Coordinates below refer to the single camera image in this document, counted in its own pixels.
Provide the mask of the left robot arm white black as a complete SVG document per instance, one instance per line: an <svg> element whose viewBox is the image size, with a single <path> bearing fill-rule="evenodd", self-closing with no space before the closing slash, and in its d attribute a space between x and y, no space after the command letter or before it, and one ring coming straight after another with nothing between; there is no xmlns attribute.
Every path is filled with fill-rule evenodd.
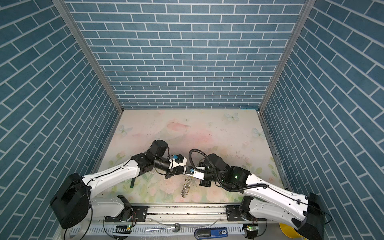
<svg viewBox="0 0 384 240"><path fill-rule="evenodd" d="M187 158L182 155L164 157L168 144L155 140L143 153L132 156L128 161L107 170L80 176L69 175L50 201L50 206L63 229L79 224L92 208L91 200L123 181L134 179L154 168L164 171L165 178L184 173Z"/></svg>

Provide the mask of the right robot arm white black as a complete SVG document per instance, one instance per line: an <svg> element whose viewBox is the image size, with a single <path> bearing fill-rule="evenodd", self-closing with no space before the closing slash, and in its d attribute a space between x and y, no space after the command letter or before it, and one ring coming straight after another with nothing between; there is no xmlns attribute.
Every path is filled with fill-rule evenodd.
<svg viewBox="0 0 384 240"><path fill-rule="evenodd" d="M322 210L323 202L318 195L306 196L279 188L198 149L190 150L188 159L195 178L201 177L203 182L215 182L228 192L244 195L239 211L245 220L272 220L294 228L308 240L324 239L328 213Z"/></svg>

